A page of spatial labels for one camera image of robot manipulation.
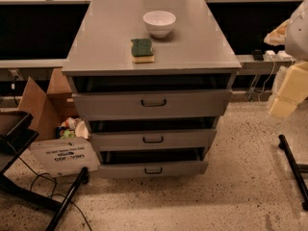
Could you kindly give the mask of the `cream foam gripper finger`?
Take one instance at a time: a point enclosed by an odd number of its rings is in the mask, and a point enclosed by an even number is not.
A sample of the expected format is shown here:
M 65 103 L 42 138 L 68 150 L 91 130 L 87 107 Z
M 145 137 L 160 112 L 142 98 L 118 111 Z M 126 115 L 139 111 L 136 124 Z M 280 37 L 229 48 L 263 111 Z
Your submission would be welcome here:
M 287 118 L 308 97 L 308 63 L 291 65 L 283 71 L 281 85 L 269 108 L 269 114 Z

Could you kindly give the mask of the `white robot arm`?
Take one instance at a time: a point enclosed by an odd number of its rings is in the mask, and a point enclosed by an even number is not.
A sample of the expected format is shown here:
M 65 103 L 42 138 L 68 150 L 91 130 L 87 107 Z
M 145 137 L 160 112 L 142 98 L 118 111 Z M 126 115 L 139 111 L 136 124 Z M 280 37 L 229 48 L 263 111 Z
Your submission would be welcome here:
M 295 59 L 269 108 L 272 116 L 286 118 L 308 97 L 308 0 L 304 0 L 291 17 L 264 38 L 269 45 L 284 45 Z

